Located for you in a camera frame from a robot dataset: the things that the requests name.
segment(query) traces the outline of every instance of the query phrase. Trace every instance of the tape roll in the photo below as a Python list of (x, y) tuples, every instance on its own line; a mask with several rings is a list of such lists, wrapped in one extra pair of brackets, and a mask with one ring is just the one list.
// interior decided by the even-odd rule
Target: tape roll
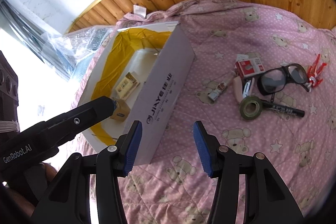
[(263, 104), (261, 100), (254, 96), (247, 96), (244, 98), (239, 105), (240, 115), (245, 120), (254, 120), (259, 117), (261, 111), (263, 110)]

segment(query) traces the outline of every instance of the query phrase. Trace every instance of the glasses lens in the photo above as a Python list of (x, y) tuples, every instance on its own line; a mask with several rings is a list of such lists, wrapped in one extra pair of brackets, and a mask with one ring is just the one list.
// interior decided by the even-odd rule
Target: glasses lens
[(266, 92), (274, 93), (284, 88), (286, 76), (282, 70), (271, 70), (261, 77), (261, 83)]
[(288, 66), (288, 72), (298, 84), (304, 84), (308, 81), (305, 69), (301, 66), (290, 65)]

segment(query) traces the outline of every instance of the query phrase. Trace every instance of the white cardboard box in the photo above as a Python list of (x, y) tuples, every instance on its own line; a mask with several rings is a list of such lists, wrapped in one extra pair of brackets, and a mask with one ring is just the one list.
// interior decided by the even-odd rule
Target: white cardboard box
[[(153, 49), (137, 51), (117, 81), (118, 84), (127, 72), (135, 71), (141, 82), (126, 100), (131, 112), (125, 122), (108, 118), (101, 123), (110, 136), (118, 138), (121, 134), (128, 133), (134, 120), (142, 122), (142, 140), (134, 165), (148, 164), (152, 160), (194, 60), (194, 51), (178, 22), (156, 23), (139, 28), (157, 32), (171, 31), (172, 34), (159, 55), (154, 55), (157, 51)], [(114, 38), (110, 39), (93, 69), (79, 105), (90, 101), (95, 84), (100, 80), (105, 61), (112, 49)], [(114, 93), (115, 87), (112, 89), (112, 97), (115, 96)], [(92, 134), (90, 128), (83, 134), (97, 152), (106, 147)]]

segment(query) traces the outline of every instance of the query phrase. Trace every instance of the black marker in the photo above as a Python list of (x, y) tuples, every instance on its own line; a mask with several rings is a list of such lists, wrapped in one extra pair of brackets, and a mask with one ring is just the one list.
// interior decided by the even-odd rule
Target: black marker
[(301, 118), (305, 116), (305, 112), (301, 109), (288, 107), (284, 105), (278, 105), (278, 104), (271, 103), (266, 100), (261, 100), (261, 101), (262, 101), (263, 108), (271, 108), (273, 110), (285, 112), (285, 113), (292, 114), (292, 115), (295, 115)]

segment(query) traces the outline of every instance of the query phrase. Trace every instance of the person's hand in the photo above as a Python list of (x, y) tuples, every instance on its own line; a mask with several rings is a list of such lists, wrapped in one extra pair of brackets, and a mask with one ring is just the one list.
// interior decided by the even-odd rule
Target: person's hand
[[(51, 182), (52, 179), (57, 174), (57, 171), (50, 164), (42, 163), (45, 168), (45, 177), (48, 182)], [(17, 205), (23, 210), (28, 216), (32, 216), (35, 206), (32, 205), (28, 200), (26, 200), (22, 195), (20, 195), (15, 190), (10, 188), (7, 189), (11, 198), (17, 203)]]

